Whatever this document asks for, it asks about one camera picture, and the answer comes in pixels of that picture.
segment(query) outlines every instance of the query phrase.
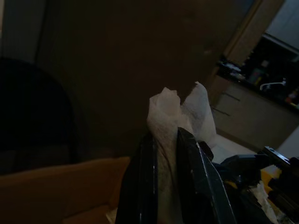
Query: black chair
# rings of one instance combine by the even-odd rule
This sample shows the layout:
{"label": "black chair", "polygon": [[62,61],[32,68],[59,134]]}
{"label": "black chair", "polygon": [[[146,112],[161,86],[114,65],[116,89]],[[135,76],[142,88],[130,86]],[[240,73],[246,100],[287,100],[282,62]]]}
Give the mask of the black chair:
{"label": "black chair", "polygon": [[[69,163],[79,161],[71,103],[48,74],[25,62],[0,59],[0,105],[0,151],[67,145]],[[20,171],[19,164],[14,167]]]}

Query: bottle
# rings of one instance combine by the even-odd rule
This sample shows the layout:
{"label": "bottle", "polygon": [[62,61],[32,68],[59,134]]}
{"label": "bottle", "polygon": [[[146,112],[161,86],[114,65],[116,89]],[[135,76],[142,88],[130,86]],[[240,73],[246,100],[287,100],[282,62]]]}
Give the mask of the bottle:
{"label": "bottle", "polygon": [[298,96],[299,87],[297,87],[293,92],[291,92],[288,97],[285,99],[285,102],[291,104],[294,99]]}
{"label": "bottle", "polygon": [[268,65],[269,65],[269,62],[266,60],[263,60],[263,62],[261,63],[261,65],[259,67],[253,69],[253,71],[247,81],[251,84],[258,85],[259,82],[263,78],[263,74],[266,73]]}

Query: wooden door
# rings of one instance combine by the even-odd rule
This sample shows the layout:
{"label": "wooden door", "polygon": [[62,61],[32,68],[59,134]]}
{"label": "wooden door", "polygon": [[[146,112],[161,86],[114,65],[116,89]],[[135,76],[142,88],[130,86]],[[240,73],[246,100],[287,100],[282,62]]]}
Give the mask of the wooden door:
{"label": "wooden door", "polygon": [[149,98],[205,83],[254,0],[51,0],[37,64],[73,103],[80,142],[129,154]]}

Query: white tissue paper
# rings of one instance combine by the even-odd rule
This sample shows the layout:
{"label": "white tissue paper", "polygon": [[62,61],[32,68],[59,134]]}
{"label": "white tissue paper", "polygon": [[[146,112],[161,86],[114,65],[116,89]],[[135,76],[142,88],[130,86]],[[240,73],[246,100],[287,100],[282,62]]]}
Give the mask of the white tissue paper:
{"label": "white tissue paper", "polygon": [[197,141],[215,146],[215,123],[205,87],[196,82],[182,105],[176,91],[164,88],[149,99],[147,124],[158,144],[158,223],[182,224],[176,175],[177,131],[182,127]]}
{"label": "white tissue paper", "polygon": [[263,186],[263,181],[260,181],[257,186],[250,188],[250,191],[254,194],[254,196],[257,198],[258,203],[262,206],[263,211],[265,212],[268,219],[273,224],[278,224],[276,215],[273,211],[273,208],[268,202],[268,194],[265,191],[265,188]]}

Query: countertop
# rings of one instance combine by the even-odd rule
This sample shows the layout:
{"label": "countertop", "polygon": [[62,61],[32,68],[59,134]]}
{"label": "countertop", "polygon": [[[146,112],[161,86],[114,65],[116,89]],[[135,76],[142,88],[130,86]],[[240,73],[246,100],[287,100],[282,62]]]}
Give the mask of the countertop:
{"label": "countertop", "polygon": [[257,88],[253,84],[247,82],[246,80],[240,80],[240,79],[230,75],[227,72],[222,72],[221,69],[219,69],[219,72],[217,73],[217,75],[226,80],[229,80],[233,83],[241,85],[241,86],[245,87],[246,89],[249,89],[249,90],[253,91],[254,93],[257,93],[258,95],[262,96],[263,98],[266,98],[266,99],[274,102],[275,104],[282,106],[282,107],[286,108],[287,110],[299,115],[299,109],[297,109],[295,106],[292,106],[291,104],[289,104],[285,101],[279,100],[276,97],[274,97],[270,94],[267,94],[266,92],[260,91],[259,88]]}

